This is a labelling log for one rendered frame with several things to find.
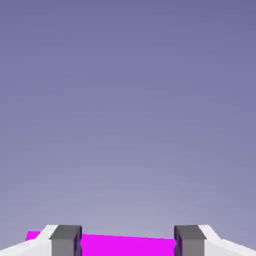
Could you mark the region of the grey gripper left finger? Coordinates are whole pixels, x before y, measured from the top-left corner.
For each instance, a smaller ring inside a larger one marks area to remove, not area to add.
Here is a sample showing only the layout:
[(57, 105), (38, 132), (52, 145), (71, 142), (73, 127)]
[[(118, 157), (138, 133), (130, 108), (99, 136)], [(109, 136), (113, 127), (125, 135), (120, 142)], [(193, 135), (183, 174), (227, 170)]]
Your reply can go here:
[(0, 250), (0, 256), (82, 256), (82, 226), (48, 224), (35, 239)]

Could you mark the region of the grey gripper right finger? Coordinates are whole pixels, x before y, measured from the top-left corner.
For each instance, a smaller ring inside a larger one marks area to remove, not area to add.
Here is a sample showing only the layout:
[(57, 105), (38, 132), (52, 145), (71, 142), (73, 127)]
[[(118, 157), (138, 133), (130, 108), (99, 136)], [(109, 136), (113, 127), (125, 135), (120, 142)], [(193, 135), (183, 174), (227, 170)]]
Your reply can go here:
[(175, 225), (174, 256), (256, 256), (256, 250), (222, 239), (210, 225)]

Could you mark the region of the large magenta box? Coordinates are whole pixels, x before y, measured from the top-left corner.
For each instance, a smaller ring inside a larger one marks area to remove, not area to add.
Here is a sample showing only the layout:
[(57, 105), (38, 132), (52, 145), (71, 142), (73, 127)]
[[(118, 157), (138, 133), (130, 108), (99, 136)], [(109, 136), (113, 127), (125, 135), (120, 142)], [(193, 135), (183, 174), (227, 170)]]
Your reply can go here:
[(81, 256), (174, 256), (173, 238), (83, 234)]

